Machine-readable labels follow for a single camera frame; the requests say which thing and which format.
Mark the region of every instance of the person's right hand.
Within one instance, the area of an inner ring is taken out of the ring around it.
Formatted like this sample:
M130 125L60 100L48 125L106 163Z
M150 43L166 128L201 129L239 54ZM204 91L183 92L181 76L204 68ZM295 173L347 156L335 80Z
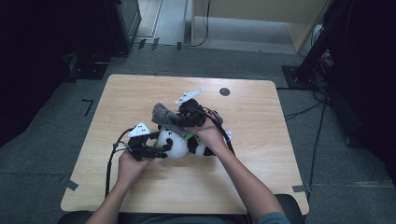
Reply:
M220 130L216 125L212 122L211 119L206 118L206 121L201 127L187 127L186 131L196 134L201 141L209 147L215 155L218 155L219 152L224 150L229 150L227 145L224 142L224 137L221 134Z

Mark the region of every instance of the floor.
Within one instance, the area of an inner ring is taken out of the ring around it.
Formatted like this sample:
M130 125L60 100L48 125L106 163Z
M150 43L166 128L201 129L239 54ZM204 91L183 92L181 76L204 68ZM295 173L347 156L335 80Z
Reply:
M136 41L146 38L152 43L191 45L191 0L140 0L142 23ZM195 17L195 45L205 37L205 18ZM296 54L283 22L247 21L209 18L209 39L201 46L208 49L234 49L272 53ZM308 40L300 54L306 55L311 48Z

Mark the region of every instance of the gray sleeve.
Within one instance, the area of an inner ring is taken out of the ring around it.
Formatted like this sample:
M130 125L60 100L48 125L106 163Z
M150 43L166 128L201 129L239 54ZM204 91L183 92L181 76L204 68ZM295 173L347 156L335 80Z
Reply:
M261 217L258 224L290 224L285 215L274 212Z

